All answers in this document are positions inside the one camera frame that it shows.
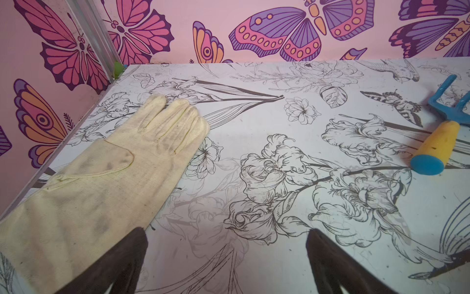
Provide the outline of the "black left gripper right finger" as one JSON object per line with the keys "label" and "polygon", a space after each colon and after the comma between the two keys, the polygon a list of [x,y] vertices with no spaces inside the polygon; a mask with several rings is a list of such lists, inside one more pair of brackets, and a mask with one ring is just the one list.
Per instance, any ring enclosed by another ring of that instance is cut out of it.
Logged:
{"label": "black left gripper right finger", "polygon": [[393,294],[361,264],[318,229],[308,233],[306,250],[320,294]]}

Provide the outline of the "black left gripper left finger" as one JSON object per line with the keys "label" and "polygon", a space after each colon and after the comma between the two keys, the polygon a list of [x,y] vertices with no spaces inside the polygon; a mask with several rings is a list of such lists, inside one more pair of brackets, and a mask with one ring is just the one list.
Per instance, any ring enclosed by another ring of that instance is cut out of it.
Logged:
{"label": "black left gripper left finger", "polygon": [[57,293],[133,294],[147,248],[145,230],[137,227]]}

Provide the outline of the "cream fabric glove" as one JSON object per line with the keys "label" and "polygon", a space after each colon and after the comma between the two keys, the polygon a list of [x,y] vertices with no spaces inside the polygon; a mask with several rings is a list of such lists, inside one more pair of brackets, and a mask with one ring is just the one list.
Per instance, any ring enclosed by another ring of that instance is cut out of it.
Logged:
{"label": "cream fabric glove", "polygon": [[35,292],[55,293],[152,222],[209,130],[187,100],[149,97],[1,221],[1,252]]}

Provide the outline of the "blue yellow garden fork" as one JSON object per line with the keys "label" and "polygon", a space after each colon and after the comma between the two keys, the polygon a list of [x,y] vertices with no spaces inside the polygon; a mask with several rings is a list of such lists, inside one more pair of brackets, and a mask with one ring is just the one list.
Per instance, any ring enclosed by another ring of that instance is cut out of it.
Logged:
{"label": "blue yellow garden fork", "polygon": [[460,126],[470,124],[470,116],[463,111],[470,101],[469,93],[466,93],[454,107],[438,102],[456,79],[456,75],[448,76],[437,92],[428,99],[428,105],[437,111],[444,121],[421,144],[410,160],[411,169],[418,174],[432,176],[442,173],[453,152]]}

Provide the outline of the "aluminium cage frame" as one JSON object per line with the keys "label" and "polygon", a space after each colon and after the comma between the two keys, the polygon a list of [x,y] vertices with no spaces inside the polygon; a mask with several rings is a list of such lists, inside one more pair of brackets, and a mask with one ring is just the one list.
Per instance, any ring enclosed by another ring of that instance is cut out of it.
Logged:
{"label": "aluminium cage frame", "polygon": [[111,41],[104,21],[94,1],[67,0],[73,16],[89,40],[106,76],[110,81],[118,78],[116,69],[123,69],[118,53]]}

